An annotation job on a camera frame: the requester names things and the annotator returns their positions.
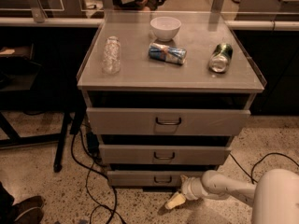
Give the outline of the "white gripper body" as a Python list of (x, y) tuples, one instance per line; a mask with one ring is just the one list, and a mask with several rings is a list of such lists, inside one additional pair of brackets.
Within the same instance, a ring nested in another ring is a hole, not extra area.
[(203, 198), (206, 191), (199, 177), (187, 177), (181, 185), (181, 193), (188, 201)]

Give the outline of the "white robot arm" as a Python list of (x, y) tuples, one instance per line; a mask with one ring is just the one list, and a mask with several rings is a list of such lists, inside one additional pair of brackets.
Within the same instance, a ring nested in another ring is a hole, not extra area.
[(252, 224), (299, 224), (299, 175), (273, 169), (256, 185), (232, 179), (215, 170), (201, 177), (181, 177), (181, 187), (165, 204), (171, 210), (200, 198), (224, 200), (233, 196), (252, 207)]

